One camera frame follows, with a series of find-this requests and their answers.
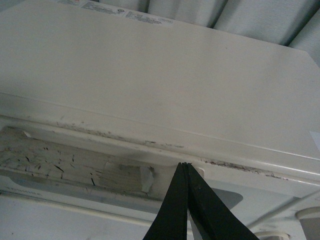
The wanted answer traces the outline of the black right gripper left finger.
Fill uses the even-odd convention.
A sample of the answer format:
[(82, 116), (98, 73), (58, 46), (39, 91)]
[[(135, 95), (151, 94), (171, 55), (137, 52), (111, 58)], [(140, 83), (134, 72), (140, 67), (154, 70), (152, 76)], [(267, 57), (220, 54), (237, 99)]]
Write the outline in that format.
[(145, 240), (186, 240), (188, 183), (182, 163), (177, 165), (159, 212), (144, 236)]

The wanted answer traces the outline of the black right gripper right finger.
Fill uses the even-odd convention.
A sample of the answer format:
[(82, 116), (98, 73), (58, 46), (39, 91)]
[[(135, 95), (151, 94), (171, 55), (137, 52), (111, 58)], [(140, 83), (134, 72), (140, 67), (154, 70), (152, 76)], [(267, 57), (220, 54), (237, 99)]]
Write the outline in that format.
[(240, 222), (218, 195), (190, 164), (188, 174), (188, 208), (204, 240), (256, 240), (257, 237)]

